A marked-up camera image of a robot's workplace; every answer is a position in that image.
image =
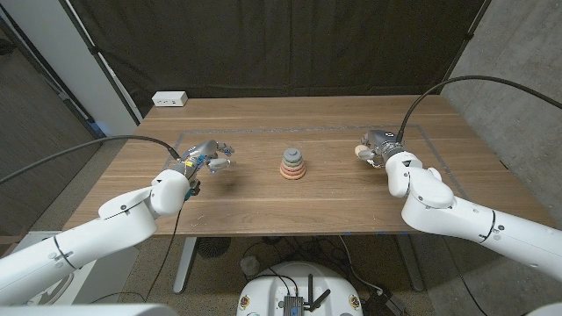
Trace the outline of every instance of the white outlet box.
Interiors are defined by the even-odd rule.
[[[158,91],[152,97],[155,106],[184,106],[187,102],[185,91]]]

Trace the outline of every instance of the wooden table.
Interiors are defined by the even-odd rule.
[[[184,205],[185,236],[368,234],[413,232],[401,218],[405,199],[388,193],[386,173],[354,155],[373,128],[398,131],[415,97],[191,99],[153,108],[137,130],[175,144],[179,154],[209,139],[235,148],[232,171],[198,173],[201,192]],[[427,97],[405,133],[408,151],[435,167],[456,195],[541,224],[554,223],[479,136],[439,96]],[[306,175],[279,174],[288,147],[302,151]],[[64,229],[97,217],[105,201],[150,185],[168,165],[160,146],[129,140]],[[160,218],[156,234],[173,232]]]

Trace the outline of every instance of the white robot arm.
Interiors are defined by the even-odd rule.
[[[375,167],[385,165],[390,193],[407,196],[402,218],[408,225],[478,242],[562,282],[562,232],[455,197],[436,169],[423,169],[395,140],[393,133],[369,131],[357,155]]]
[[[103,204],[99,218],[59,233],[0,260],[0,305],[20,305],[75,269],[134,246],[157,229],[155,219],[179,212],[184,201],[197,195],[197,171],[228,167],[217,158],[231,147],[214,140],[190,149],[171,169],[161,172],[152,186],[125,193]]]

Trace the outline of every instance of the wire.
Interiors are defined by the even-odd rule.
[[[283,256],[281,256],[281,253],[280,253],[279,250],[275,247],[275,245],[270,245],[270,244],[265,243],[265,242],[263,242],[263,241],[258,241],[258,242],[256,242],[256,243],[250,245],[248,248],[246,248],[246,251],[244,251],[244,254],[242,255],[242,258],[245,258],[245,257],[246,257],[246,255],[248,254],[248,251],[249,251],[251,248],[253,248],[253,247],[255,247],[255,246],[258,246],[258,245],[262,245],[262,244],[263,244],[263,245],[268,245],[268,246],[274,247],[274,248],[275,248],[275,251],[276,251],[276,253],[277,253],[277,255],[279,256],[279,261],[280,261],[280,262],[283,261]]]
[[[142,298],[142,301],[143,301],[144,303],[147,303],[147,300],[146,300],[140,293],[138,293],[138,292],[117,292],[117,293],[108,294],[108,295],[105,295],[105,296],[103,296],[103,297],[101,297],[101,298],[98,298],[98,299],[96,299],[95,301],[91,302],[90,304],[94,304],[94,303],[96,303],[96,302],[97,302],[98,300],[100,300],[100,299],[109,298],[110,296],[118,295],[118,294],[136,294],[136,295],[140,296],[140,298]]]
[[[433,92],[436,89],[439,89],[441,87],[443,87],[445,84],[448,83],[454,83],[457,81],[463,81],[463,80],[484,80],[484,81],[491,81],[491,82],[496,82],[496,83],[503,83],[506,84],[508,86],[512,86],[514,88],[517,88],[519,90],[523,90],[535,97],[540,98],[541,100],[546,101],[549,104],[552,104],[554,106],[556,106],[557,108],[562,110],[562,104],[550,97],[547,97],[546,95],[537,92],[531,88],[525,87],[522,84],[519,83],[514,83],[511,82],[509,80],[506,79],[501,79],[501,78],[497,78],[497,77],[492,77],[489,75],[462,75],[456,78],[451,78],[448,80],[445,80],[441,83],[436,84],[435,86],[433,86],[433,88],[427,90],[424,94],[422,94],[420,97],[418,97],[414,103],[412,104],[412,106],[410,106],[410,109],[407,111],[406,116],[404,117],[404,120],[402,121],[402,126],[400,127],[400,130],[398,131],[398,135],[396,135],[396,142],[402,142],[402,138],[404,137],[404,129],[406,128],[406,123],[407,120],[410,118],[410,115],[412,114],[412,111],[414,111],[415,107],[423,100],[423,98],[425,98],[429,93]]]
[[[21,175],[21,174],[23,174],[23,173],[25,173],[25,172],[27,172],[27,171],[29,171],[29,170],[35,168],[35,167],[38,167],[38,166],[42,165],[42,164],[45,163],[45,162],[50,162],[50,161],[52,161],[53,159],[58,158],[58,157],[60,157],[60,156],[62,156],[62,155],[70,154],[70,153],[72,153],[72,152],[75,152],[75,151],[78,150],[78,149],[82,149],[82,148],[87,147],[87,146],[89,146],[89,145],[94,145],[94,144],[106,142],[106,141],[109,141],[109,140],[146,140],[146,141],[152,141],[152,142],[154,142],[154,143],[156,143],[156,144],[159,144],[159,145],[162,145],[162,146],[166,147],[166,149],[168,150],[169,154],[171,154],[171,156],[172,156],[174,159],[176,159],[176,160],[177,160],[177,159],[181,159],[181,156],[176,152],[176,150],[175,150],[172,146],[166,144],[165,142],[163,142],[163,141],[161,141],[161,140],[157,140],[157,139],[152,138],[152,137],[138,136],[138,135],[112,136],[112,137],[105,137],[105,138],[102,138],[102,139],[97,139],[97,140],[88,141],[88,142],[83,143],[82,145],[78,145],[78,146],[75,146],[75,147],[72,147],[72,148],[63,150],[63,151],[61,151],[61,152],[59,152],[59,153],[57,153],[57,154],[52,154],[52,155],[50,155],[50,156],[48,156],[48,157],[46,157],[46,158],[43,158],[43,159],[41,159],[41,160],[39,160],[39,161],[37,161],[37,162],[34,162],[34,163],[32,163],[32,164],[30,164],[30,165],[28,165],[28,166],[26,166],[26,167],[23,167],[22,169],[20,169],[20,170],[18,170],[18,171],[15,171],[15,172],[11,173],[11,174],[8,175],[8,176],[5,176],[4,178],[0,179],[0,184],[3,184],[3,183],[5,183],[5,182],[7,182],[7,181],[9,181],[9,180],[11,180],[11,179],[13,179],[13,178],[15,178],[16,176],[19,176],[19,175]]]
[[[291,282],[292,282],[293,284],[295,284],[295,296],[296,296],[296,297],[299,296],[299,287],[297,286],[297,283],[295,282],[295,280],[291,279],[291,278],[288,277],[288,276],[281,276],[281,275],[279,275],[279,274],[278,274],[277,272],[275,272],[272,268],[268,268],[268,269],[269,269],[271,272],[273,272],[274,275],[276,275],[276,276],[278,276],[278,277],[286,277],[286,278],[288,278],[289,280],[291,280]]]
[[[480,307],[480,304],[478,304],[478,301],[476,300],[476,298],[472,295],[471,289],[468,288],[468,284],[466,284],[465,281],[465,277],[463,276],[463,274],[460,272],[460,269],[457,266],[457,262],[455,261],[455,257],[453,256],[453,252],[450,250],[449,244],[447,243],[447,240],[445,240],[445,238],[443,236],[441,236],[441,238],[443,239],[443,242],[445,243],[445,246],[447,246],[447,250],[449,251],[449,255],[450,258],[453,260],[453,264],[455,265],[455,268],[458,271],[458,275],[460,276],[461,281],[463,281],[463,284],[465,285],[466,290],[468,291],[468,295],[471,296],[472,301],[474,302],[474,304],[476,304],[476,307],[478,307],[478,309],[486,316],[488,316],[488,314],[486,314],[486,312],[484,312],[484,310],[482,309],[482,307]]]
[[[283,284],[285,285],[285,287],[287,288],[287,296],[291,296],[291,291],[289,290],[289,285],[287,285],[287,283],[285,282],[285,280],[282,277],[288,277],[288,276],[280,276],[280,275],[259,275],[256,277],[253,277],[251,280],[256,280],[258,277],[278,277],[279,280],[281,280],[281,282],[283,282]]]
[[[342,236],[340,237],[340,241],[342,241],[343,246],[345,247],[345,252],[348,254],[348,260],[349,260],[349,267],[351,268],[351,272],[353,272],[353,275],[357,278],[357,280],[361,281],[363,284],[369,285],[370,287],[372,287],[373,289],[377,290],[377,294],[383,294],[384,291],[383,289],[379,288],[377,285],[375,284],[370,284],[369,282],[363,280],[361,277],[359,277],[357,275],[357,273],[355,272],[355,270],[353,269],[353,263],[351,262],[351,255],[349,254],[349,249],[348,249],[348,245],[345,244],[345,241],[343,241]]]
[[[182,213],[182,210],[180,209],[179,212],[177,213],[176,226],[174,226],[174,233],[172,234],[172,238],[169,240],[168,250],[166,250],[166,255],[164,256],[164,260],[162,261],[162,265],[158,269],[158,273],[156,273],[155,280],[152,281],[152,284],[150,285],[150,288],[148,289],[147,300],[148,300],[148,297],[150,296],[150,292],[155,287],[156,280],[158,280],[158,277],[160,276],[160,273],[162,273],[162,269],[164,268],[164,263],[166,263],[166,259],[168,259],[169,251],[172,249],[172,244],[174,243],[174,238],[176,237],[177,223],[179,223],[179,216],[181,215],[181,213]]]

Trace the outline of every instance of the gray wall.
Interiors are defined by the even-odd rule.
[[[29,40],[108,136],[136,124],[57,0],[0,0]]]
[[[562,1],[492,1],[451,77],[494,75],[562,101]],[[562,227],[562,111],[499,83],[442,95]]]

